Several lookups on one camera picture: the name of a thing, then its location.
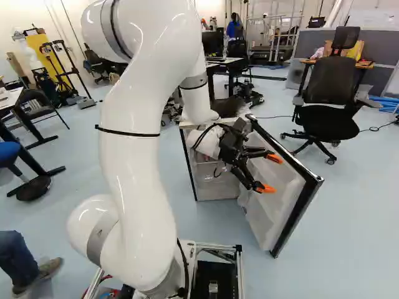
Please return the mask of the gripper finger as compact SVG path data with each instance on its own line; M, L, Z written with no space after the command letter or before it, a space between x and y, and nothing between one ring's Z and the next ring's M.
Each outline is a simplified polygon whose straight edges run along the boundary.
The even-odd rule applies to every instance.
M264 158L271 160L275 163L282 164L283 160L280 156L275 154L275 152L263 148L263 147L257 147L257 146L244 146L243 153L241 154L242 157L245 157L247 159L253 159L253 158Z
M247 190L252 190L259 194L272 194L276 192L276 189L272 186L255 180L245 164L232 165L231 173L238 178Z

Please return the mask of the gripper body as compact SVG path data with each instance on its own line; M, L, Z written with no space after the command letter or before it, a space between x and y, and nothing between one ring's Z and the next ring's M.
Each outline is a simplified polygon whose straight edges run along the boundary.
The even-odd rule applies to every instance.
M228 164L236 163L244 152L244 143L248 140L246 125L242 118L238 118L233 126L223 127L224 134L219 139L219 159Z

